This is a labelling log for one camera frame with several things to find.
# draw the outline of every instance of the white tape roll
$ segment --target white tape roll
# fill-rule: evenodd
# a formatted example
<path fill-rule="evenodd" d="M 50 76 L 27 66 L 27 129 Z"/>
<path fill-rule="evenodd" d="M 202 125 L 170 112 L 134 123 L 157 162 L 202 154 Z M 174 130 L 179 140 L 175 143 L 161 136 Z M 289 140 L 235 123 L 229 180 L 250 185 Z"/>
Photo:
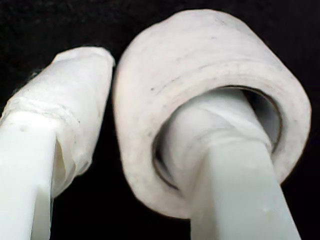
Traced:
<path fill-rule="evenodd" d="M 149 208 L 190 217 L 179 190 L 153 163 L 157 134 L 188 100 L 230 86 L 275 104 L 282 127 L 272 161 L 282 182 L 306 144 L 311 106 L 299 81 L 242 21 L 213 10 L 183 11 L 140 33 L 123 54 L 113 96 L 121 160 L 135 196 Z"/>
<path fill-rule="evenodd" d="M 52 122 L 60 147 L 55 155 L 52 197 L 92 162 L 113 66 L 113 57 L 102 47 L 61 52 L 5 106 L 0 124 L 14 112 L 40 114 Z"/>

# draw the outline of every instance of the roll of tape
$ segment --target roll of tape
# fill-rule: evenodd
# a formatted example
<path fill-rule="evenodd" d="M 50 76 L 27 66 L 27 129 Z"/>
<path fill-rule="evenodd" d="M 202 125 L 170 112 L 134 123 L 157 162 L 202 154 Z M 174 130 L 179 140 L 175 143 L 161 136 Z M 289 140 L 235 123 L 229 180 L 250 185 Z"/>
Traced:
<path fill-rule="evenodd" d="M 114 116 L 123 170 L 149 208 L 190 217 L 180 191 L 153 164 L 154 146 L 179 106 L 222 87 L 251 89 L 274 103 L 281 132 L 271 158 L 279 182 L 297 163 L 311 119 L 299 81 L 242 21 L 213 10 L 183 11 L 140 33 L 116 71 Z"/>

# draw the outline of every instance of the white plastic rod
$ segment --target white plastic rod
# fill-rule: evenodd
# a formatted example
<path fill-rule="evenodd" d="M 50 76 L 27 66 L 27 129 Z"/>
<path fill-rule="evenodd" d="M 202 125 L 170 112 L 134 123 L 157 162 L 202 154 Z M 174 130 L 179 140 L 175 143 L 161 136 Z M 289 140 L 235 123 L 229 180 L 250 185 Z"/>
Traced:
<path fill-rule="evenodd" d="M 191 203 L 193 240 L 300 240 L 266 146 L 239 139 L 209 147 Z"/>
<path fill-rule="evenodd" d="M 7 102 L 0 119 L 0 240 L 50 238 L 52 199 L 92 162 L 113 65 L 102 47 L 61 52 Z"/>
<path fill-rule="evenodd" d="M 165 126 L 159 147 L 189 203 L 192 240 L 300 240 L 270 140 L 240 90 L 187 102 Z"/>
<path fill-rule="evenodd" d="M 53 125 L 20 111 L 0 126 L 0 239 L 50 238 Z"/>

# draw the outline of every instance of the white tape wrapping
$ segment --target white tape wrapping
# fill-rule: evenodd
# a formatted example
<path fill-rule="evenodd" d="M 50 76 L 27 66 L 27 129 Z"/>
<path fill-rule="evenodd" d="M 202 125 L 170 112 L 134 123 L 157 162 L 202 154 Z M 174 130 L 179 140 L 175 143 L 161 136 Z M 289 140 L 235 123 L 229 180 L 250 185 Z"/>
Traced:
<path fill-rule="evenodd" d="M 213 10 L 187 10 L 140 33 L 117 67 L 113 103 L 125 177 L 149 208 L 189 218 L 188 204 L 159 177 L 153 164 L 161 127 L 182 104 L 209 90 L 237 86 L 276 104 L 281 133 L 272 153 L 282 182 L 308 138 L 311 106 L 294 75 L 237 18 Z"/>
<path fill-rule="evenodd" d="M 43 115 L 55 126 L 52 197 L 66 189 L 92 162 L 110 91 L 114 59 L 102 47 L 59 53 L 8 102 L 0 123 L 12 112 Z"/>

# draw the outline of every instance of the black fabric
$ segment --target black fabric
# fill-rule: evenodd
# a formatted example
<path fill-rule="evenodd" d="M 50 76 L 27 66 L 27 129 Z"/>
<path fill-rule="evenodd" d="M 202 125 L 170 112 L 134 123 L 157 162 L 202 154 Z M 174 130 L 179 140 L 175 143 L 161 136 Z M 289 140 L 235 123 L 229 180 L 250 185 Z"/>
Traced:
<path fill-rule="evenodd" d="M 308 93 L 313 108 L 310 140 L 282 189 L 301 238 L 319 239 L 318 0 L 0 0 L 0 106 L 58 52 L 103 46 L 118 61 L 146 27 L 178 11 L 202 8 L 246 22 Z M 54 202 L 51 240 L 190 239 L 188 221 L 159 215 L 135 199 L 119 158 L 109 100 L 92 167 Z"/>

